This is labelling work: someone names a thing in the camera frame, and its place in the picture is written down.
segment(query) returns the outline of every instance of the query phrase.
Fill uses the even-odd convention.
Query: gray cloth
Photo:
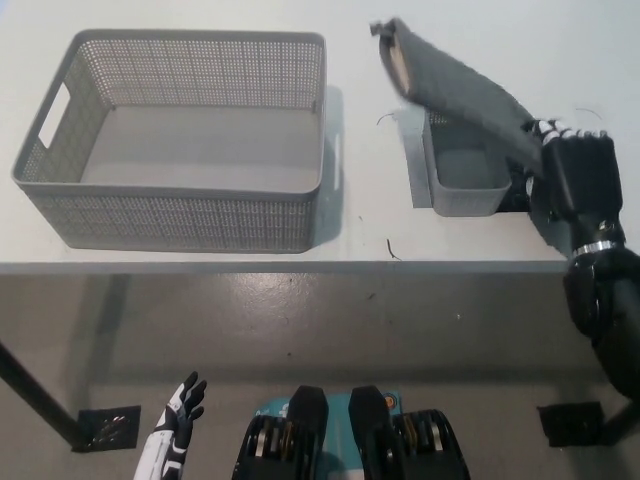
[[[400,95],[480,127],[515,160],[540,173],[540,143],[521,128],[533,117],[500,85],[424,41],[400,19],[373,25],[371,32],[380,36],[382,62]]]

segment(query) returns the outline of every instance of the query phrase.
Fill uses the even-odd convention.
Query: concrete floor
[[[300,383],[374,382],[440,408],[474,480],[640,478],[640,436],[550,449],[536,406],[624,405],[573,328],[558,276],[0,278],[0,338],[69,410],[142,404],[139,448],[78,455],[4,384],[2,478],[131,479],[193,369],[209,381],[185,480],[230,478],[253,411]]]

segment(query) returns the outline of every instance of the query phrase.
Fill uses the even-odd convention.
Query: large gray basket
[[[425,113],[422,138],[433,209],[443,217],[496,213],[511,187],[506,146],[433,111]]]
[[[311,33],[78,34],[13,170],[71,247],[302,252],[324,144]],[[70,100],[53,140],[54,99]]]

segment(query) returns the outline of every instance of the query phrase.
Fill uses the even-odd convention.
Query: teal surface
[[[400,395],[392,391],[383,393],[391,415],[402,412]],[[355,479],[362,477],[360,454],[351,432],[349,419],[350,393],[329,395],[329,418],[322,457],[318,460],[318,479]],[[256,411],[256,415],[287,416],[290,397],[274,398]]]

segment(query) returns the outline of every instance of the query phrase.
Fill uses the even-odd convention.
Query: table leg
[[[640,423],[640,405],[629,402],[620,412],[611,417],[603,426],[600,444],[613,446],[622,440]]]
[[[136,448],[140,407],[82,410],[74,420],[0,343],[0,378],[42,417],[74,452]]]

